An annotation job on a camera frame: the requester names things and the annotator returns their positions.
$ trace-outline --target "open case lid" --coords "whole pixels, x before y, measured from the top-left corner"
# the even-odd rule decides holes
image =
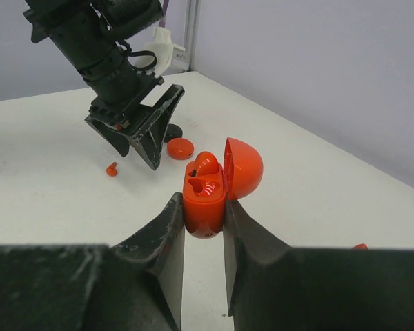
[[[262,179],[264,164],[261,155],[243,141],[227,138],[224,151],[224,185],[228,200],[252,193]]]

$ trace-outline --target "white table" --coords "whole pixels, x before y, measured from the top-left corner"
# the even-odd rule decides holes
[[[245,209],[291,245],[414,248],[414,189],[231,90],[191,72],[166,77],[186,95],[172,122],[222,158],[226,137],[259,150],[260,187]],[[83,119],[90,89],[0,102],[0,243],[114,245],[181,190],[186,161],[153,172],[122,159]],[[106,167],[118,162],[119,175]],[[186,236],[182,330],[232,330],[221,235]]]

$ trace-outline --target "orange earbud case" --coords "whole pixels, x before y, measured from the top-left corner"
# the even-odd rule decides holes
[[[224,169],[210,152],[201,152],[186,167],[183,209],[186,229],[194,237],[211,238],[221,232],[226,200],[253,192],[262,179],[259,153],[243,141],[227,138]]]

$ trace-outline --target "black disc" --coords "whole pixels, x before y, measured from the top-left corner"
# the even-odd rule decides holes
[[[170,140],[174,138],[181,138],[181,137],[182,137],[182,129],[176,124],[169,124],[167,127],[166,136],[164,137],[164,142],[168,143]]]

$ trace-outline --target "orange object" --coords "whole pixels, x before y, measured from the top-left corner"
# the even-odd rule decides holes
[[[192,176],[204,176],[216,174],[219,171],[219,163],[216,157],[210,152],[200,152],[193,165]]]
[[[195,147],[190,140],[174,138],[167,144],[167,153],[176,160],[185,160],[193,155]]]
[[[368,246],[364,243],[360,243],[359,245],[356,245],[353,247],[354,250],[367,250]]]
[[[106,169],[106,172],[109,176],[117,176],[118,170],[117,170],[117,162],[112,163],[108,168]]]
[[[210,152],[201,152],[186,167],[183,209],[186,229],[194,237],[211,238],[221,232],[226,200],[249,195],[259,185],[264,165],[250,145],[227,138],[224,169]]]

